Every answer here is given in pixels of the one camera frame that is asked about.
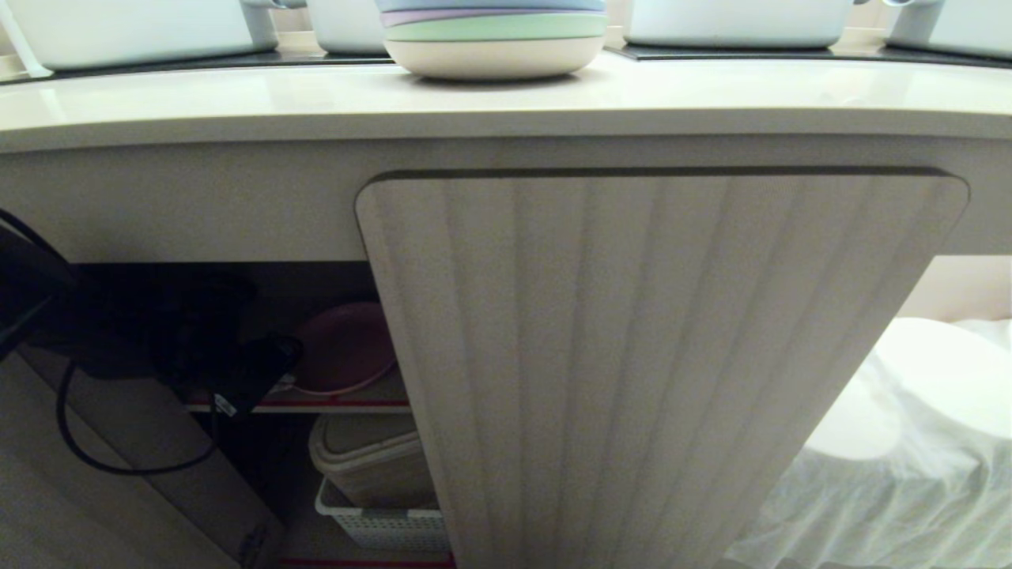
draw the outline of stacked plates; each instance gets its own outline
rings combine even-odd
[[[604,45],[604,0],[376,0],[394,61],[425,77],[509,80],[576,71]]]

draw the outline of white plastic basket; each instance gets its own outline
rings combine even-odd
[[[344,507],[343,497],[325,477],[316,508],[337,521],[363,549],[448,552],[442,512],[437,509],[363,509]]]

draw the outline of fluted cabinet door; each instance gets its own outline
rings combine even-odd
[[[711,566],[967,198],[934,171],[367,185],[358,219],[458,566]]]

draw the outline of white container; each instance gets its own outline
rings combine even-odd
[[[357,507],[416,507],[435,489],[411,415],[321,415],[313,466]]]
[[[271,50],[264,8],[305,0],[0,0],[3,24],[32,76],[47,70],[224,56]]]
[[[1012,59],[1012,0],[883,0],[902,6],[890,46]]]
[[[384,27],[374,0],[309,0],[320,47],[332,54],[384,55]]]
[[[628,0],[625,40],[686,48],[826,48],[853,0]]]
[[[337,521],[358,547],[387,551],[449,551],[442,512],[437,509],[361,509],[347,507],[326,478],[316,509]]]

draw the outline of blue plate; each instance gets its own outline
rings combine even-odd
[[[447,8],[543,8],[553,10],[600,10],[604,0],[376,0],[381,12],[400,10],[444,10]]]

